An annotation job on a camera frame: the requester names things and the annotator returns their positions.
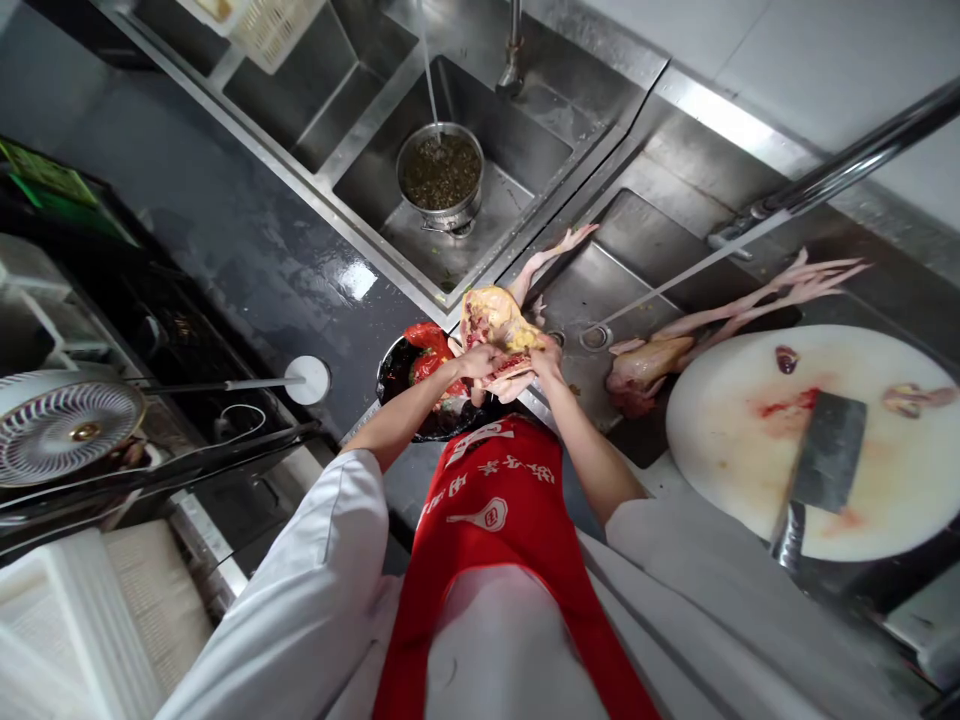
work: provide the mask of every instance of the sink drain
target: sink drain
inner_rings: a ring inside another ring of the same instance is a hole
[[[601,325],[600,327],[580,333],[579,339],[580,345],[583,346],[584,350],[603,352],[610,347],[613,334],[605,325]]]

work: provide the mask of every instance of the hand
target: hand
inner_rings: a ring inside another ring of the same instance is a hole
[[[563,382],[563,373],[560,370],[560,361],[563,360],[563,352],[560,345],[549,335],[540,334],[538,338],[546,347],[543,350],[530,351],[530,363],[533,365],[533,371],[543,381],[560,380]]]
[[[485,378],[496,372],[503,365],[504,360],[506,356],[502,350],[484,343],[468,350],[448,364],[456,365],[459,377]]]

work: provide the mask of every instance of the white chef coat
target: white chef coat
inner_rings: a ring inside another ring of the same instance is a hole
[[[624,503],[606,534],[580,535],[583,559],[664,718],[910,715],[756,538],[698,497]],[[158,720],[369,717],[402,585],[380,574],[386,541],[376,459],[339,456]],[[428,718],[606,717],[556,603],[517,567],[460,576],[427,678]]]

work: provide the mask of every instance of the fan grille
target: fan grille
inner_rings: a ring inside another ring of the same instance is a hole
[[[119,382],[80,382],[33,398],[0,424],[0,485],[53,480],[103,457],[136,430],[143,411],[139,391]],[[81,428],[92,437],[75,439]]]

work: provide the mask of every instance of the faucet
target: faucet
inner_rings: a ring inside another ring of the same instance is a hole
[[[960,78],[941,85],[799,180],[757,200],[729,224],[708,235],[707,244],[718,250],[779,210],[788,210],[796,217],[830,200],[958,115]],[[744,250],[733,255],[741,260],[753,259]]]
[[[523,89],[523,76],[520,74],[520,35],[521,0],[510,0],[510,35],[507,38],[507,66],[497,81],[497,95],[515,98]]]

